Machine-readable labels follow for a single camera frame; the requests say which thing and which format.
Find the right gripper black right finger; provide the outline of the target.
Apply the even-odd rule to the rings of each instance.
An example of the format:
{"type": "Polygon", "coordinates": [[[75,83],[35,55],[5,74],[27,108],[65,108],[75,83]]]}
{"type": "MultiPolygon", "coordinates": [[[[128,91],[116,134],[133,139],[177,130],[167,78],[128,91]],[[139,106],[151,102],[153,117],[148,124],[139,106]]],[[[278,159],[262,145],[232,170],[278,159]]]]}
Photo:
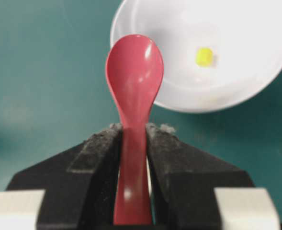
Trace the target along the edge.
{"type": "Polygon", "coordinates": [[[249,174],[180,141],[171,128],[146,125],[153,220],[169,230],[220,230],[216,187],[254,187],[249,174]]]}

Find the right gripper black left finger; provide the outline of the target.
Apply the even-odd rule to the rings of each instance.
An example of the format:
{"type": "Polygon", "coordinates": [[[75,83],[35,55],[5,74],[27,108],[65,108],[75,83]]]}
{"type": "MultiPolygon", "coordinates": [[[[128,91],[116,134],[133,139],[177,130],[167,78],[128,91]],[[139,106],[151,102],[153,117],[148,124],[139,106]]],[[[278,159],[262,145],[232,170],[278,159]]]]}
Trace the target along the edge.
{"type": "Polygon", "coordinates": [[[122,126],[113,123],[79,145],[17,172],[6,189],[45,191],[38,230],[111,225],[121,139],[122,126]]]}

